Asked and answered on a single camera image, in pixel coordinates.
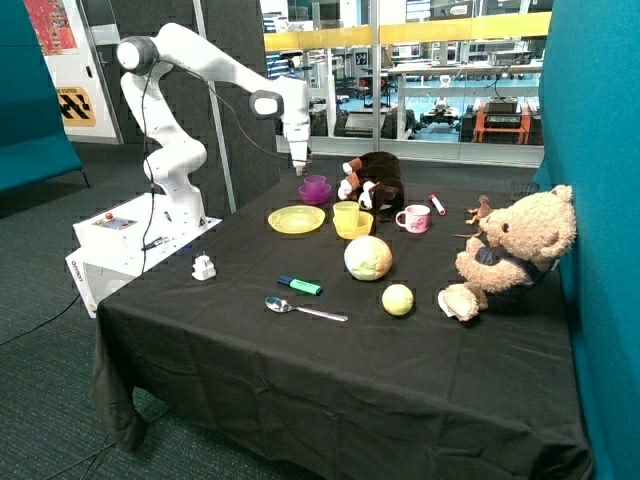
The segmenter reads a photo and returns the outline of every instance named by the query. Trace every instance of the metal spoon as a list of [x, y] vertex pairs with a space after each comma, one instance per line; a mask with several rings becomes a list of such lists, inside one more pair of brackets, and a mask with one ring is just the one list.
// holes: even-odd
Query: metal spoon
[[277, 312], [277, 313], [287, 313], [292, 310], [298, 310], [300, 312], [310, 313], [311, 315], [317, 315], [318, 317], [324, 317], [330, 320], [337, 320], [339, 322], [344, 322], [346, 320], [349, 320], [344, 315], [336, 315], [334, 313], [320, 312], [318, 310], [312, 310], [310, 308], [304, 308], [304, 307], [294, 307], [290, 305], [286, 300], [283, 300], [282, 298], [278, 298], [278, 297], [267, 297], [265, 299], [265, 303], [267, 304], [267, 307], [269, 307], [270, 310], [273, 310], [274, 312]]

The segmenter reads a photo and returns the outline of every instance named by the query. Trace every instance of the teal chair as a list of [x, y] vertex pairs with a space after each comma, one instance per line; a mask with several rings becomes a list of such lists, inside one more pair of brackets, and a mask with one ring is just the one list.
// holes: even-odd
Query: teal chair
[[639, 21], [639, 2], [556, 1], [540, 85], [535, 180], [574, 189], [560, 271], [594, 479], [640, 478]]
[[64, 132], [57, 94], [24, 3], [4, 0], [2, 7], [0, 192], [82, 172]]

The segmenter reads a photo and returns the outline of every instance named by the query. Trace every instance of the glass window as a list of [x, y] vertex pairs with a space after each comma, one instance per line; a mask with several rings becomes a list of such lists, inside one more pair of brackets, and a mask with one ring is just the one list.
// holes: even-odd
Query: glass window
[[303, 50], [294, 71], [311, 87], [316, 152], [537, 166], [552, 3], [262, 0], [277, 17], [269, 71], [291, 71], [281, 52]]

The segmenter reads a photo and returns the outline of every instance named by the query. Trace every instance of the tennis ball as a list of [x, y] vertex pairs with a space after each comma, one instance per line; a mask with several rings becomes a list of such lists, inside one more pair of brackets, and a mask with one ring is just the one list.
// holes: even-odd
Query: tennis ball
[[371, 281], [387, 274], [393, 264], [393, 256], [383, 240], [362, 235], [347, 245], [344, 263], [356, 279]]
[[405, 285], [391, 285], [382, 294], [382, 306], [391, 315], [404, 315], [413, 307], [413, 292]]

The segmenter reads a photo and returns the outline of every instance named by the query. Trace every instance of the black tablecloth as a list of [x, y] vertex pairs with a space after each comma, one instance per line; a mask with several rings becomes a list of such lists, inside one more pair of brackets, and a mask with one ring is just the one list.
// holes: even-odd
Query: black tablecloth
[[[460, 280], [464, 240], [452, 234], [473, 232], [466, 209], [488, 192], [436, 191], [447, 215], [433, 215], [423, 235], [377, 224], [394, 264], [362, 282], [344, 266], [348, 241], [334, 231], [331, 205], [309, 233], [268, 225], [271, 212], [299, 204], [300, 183], [281, 182], [100, 304], [92, 396], [119, 445], [144, 439], [131, 399], [139, 387], [327, 479], [586, 478], [592, 457], [558, 276], [468, 325], [437, 305], [438, 291]], [[429, 204], [429, 193], [409, 184], [407, 203]], [[191, 276], [202, 251], [217, 270], [205, 282]], [[280, 286], [281, 274], [324, 293]], [[405, 318], [382, 308], [391, 283], [415, 291]], [[278, 315], [265, 307], [271, 295], [349, 321]]]

